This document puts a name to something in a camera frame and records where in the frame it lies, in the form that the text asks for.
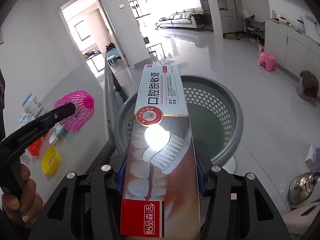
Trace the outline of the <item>person's left hand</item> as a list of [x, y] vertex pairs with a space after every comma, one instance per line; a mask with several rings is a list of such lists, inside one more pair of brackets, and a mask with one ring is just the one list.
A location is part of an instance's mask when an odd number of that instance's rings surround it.
[[30, 177], [29, 168], [21, 164], [20, 173], [24, 180], [20, 199], [10, 194], [2, 194], [2, 207], [11, 221], [34, 224], [42, 211], [43, 200], [36, 191], [36, 183]]

